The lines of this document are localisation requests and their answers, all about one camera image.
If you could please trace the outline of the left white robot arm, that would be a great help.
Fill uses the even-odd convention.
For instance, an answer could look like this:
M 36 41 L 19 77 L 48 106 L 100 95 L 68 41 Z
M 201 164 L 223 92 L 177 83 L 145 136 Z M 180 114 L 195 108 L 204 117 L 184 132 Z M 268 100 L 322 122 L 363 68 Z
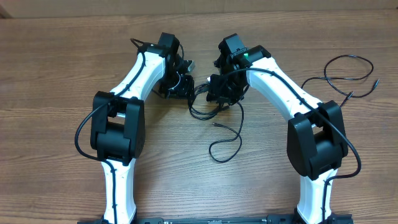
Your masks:
M 74 143 L 84 157 L 104 170 L 106 208 L 97 223 L 135 223 L 134 167 L 146 139 L 144 102 L 153 87 L 166 98 L 187 99 L 193 93 L 193 61 L 173 34 L 161 33 L 158 43 L 132 39 L 134 66 L 111 91 L 99 91 L 93 109 L 76 129 Z

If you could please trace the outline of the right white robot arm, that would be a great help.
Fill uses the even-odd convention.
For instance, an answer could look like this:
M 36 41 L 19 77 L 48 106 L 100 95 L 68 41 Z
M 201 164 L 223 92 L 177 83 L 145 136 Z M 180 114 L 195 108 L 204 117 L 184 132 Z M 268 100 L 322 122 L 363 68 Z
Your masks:
M 345 133 L 340 106 L 321 102 L 293 82 L 271 54 L 258 45 L 220 44 L 215 61 L 219 75 L 209 79 L 208 101 L 237 103 L 246 87 L 264 95 L 287 122 L 287 156 L 300 175 L 300 200 L 294 223 L 349 223 L 330 208 L 333 181 L 338 168 L 354 147 Z

